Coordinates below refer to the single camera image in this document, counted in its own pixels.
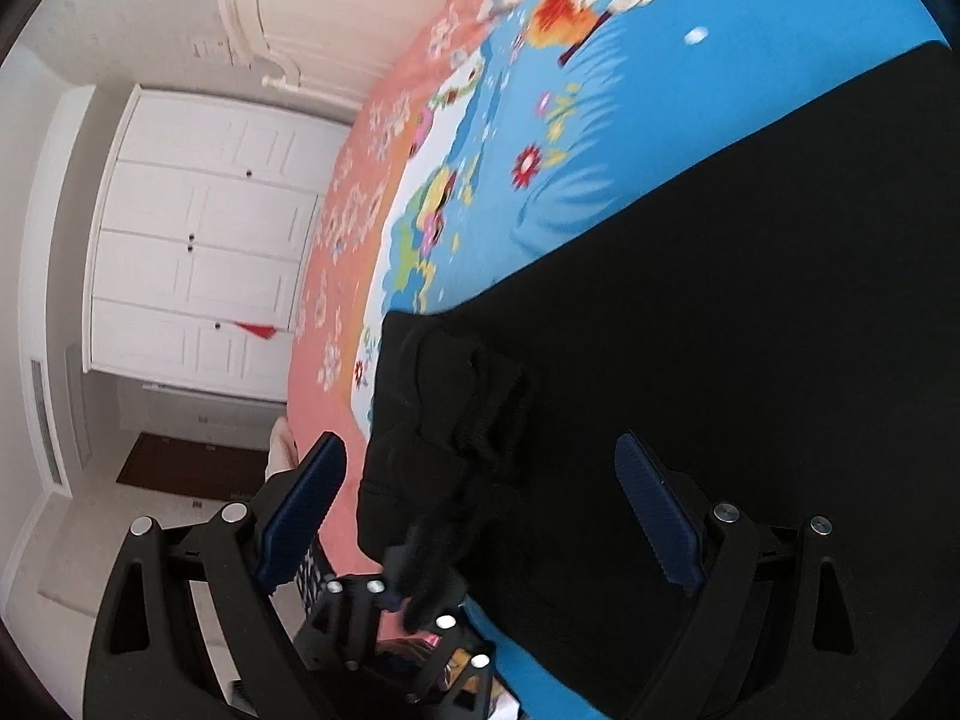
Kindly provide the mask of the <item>white wardrobe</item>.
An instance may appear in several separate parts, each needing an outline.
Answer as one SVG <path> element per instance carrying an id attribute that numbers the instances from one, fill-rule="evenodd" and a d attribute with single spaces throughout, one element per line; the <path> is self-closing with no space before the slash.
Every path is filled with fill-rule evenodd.
<path id="1" fill-rule="evenodd" d="M 346 125 L 135 88 L 94 204 L 85 371 L 285 401 L 296 298 Z"/>

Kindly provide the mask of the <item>blue cartoon bed sheet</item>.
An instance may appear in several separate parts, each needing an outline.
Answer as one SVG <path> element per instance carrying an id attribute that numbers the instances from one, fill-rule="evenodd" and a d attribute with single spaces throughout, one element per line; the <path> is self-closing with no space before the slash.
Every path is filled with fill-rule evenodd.
<path id="1" fill-rule="evenodd" d="M 387 289 L 386 317 L 477 298 L 721 149 L 929 43 L 950 49 L 923 0 L 530 0 L 480 50 L 482 86 L 441 151 L 454 184 L 439 220 L 392 234 L 395 270 L 415 254 L 428 270 Z M 456 598 L 480 614 L 535 717 L 602 713 Z"/>

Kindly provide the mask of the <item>black pants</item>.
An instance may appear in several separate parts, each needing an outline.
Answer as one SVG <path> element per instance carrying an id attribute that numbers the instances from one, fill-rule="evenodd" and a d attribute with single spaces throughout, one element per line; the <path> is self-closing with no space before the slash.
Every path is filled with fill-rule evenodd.
<path id="1" fill-rule="evenodd" d="M 439 314 L 382 324 L 358 543 L 404 624 L 464 592 L 608 717 L 686 610 L 615 473 L 718 496 L 818 468 L 958 528 L 958 62 L 918 49 Z"/>

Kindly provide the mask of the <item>white bed headboard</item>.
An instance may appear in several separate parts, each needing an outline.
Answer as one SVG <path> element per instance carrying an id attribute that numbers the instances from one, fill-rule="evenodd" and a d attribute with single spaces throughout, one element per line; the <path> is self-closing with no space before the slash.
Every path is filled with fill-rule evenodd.
<path id="1" fill-rule="evenodd" d="M 446 0 L 218 0 L 231 49 L 286 98 L 356 112 Z"/>

